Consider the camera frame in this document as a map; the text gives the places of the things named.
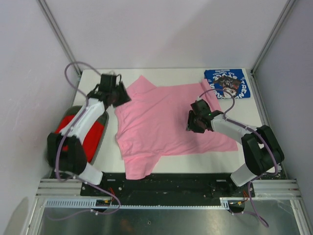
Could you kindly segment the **pink t shirt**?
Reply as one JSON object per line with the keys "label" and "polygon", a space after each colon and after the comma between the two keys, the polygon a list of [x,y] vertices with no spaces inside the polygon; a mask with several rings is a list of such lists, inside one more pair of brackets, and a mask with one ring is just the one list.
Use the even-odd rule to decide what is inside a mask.
{"label": "pink t shirt", "polygon": [[157,87],[144,76],[127,88],[131,101],[117,107],[115,139],[124,160],[126,179],[150,175],[162,156],[237,151],[237,143],[216,132],[187,132],[190,105],[203,92],[211,110],[219,110],[215,94],[200,83]]}

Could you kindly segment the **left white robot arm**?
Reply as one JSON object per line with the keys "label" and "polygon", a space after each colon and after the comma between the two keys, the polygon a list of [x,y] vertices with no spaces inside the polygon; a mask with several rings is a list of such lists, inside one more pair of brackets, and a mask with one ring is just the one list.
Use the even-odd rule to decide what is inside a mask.
{"label": "left white robot arm", "polygon": [[48,163],[54,168],[56,176],[65,172],[86,183],[96,195],[104,195],[108,183],[102,180],[103,172],[93,167],[87,160],[83,142],[96,121],[106,113],[108,107],[118,107],[131,98],[122,82],[122,75],[103,73],[100,83],[85,94],[85,104],[74,118],[59,133],[50,133],[47,137]]}

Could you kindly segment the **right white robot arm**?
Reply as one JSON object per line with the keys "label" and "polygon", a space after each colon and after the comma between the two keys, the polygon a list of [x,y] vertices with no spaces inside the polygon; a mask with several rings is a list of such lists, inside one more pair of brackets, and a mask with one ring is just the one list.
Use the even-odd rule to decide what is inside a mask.
{"label": "right white robot arm", "polygon": [[241,144],[245,163],[230,175],[225,190],[230,196],[238,196],[243,185],[267,173],[274,168],[278,172],[278,164],[284,159],[284,153],[272,131],[263,125],[248,126],[226,116],[225,113],[211,111],[208,103],[199,99],[191,104],[188,114],[187,131],[204,133],[206,130],[224,134]]}

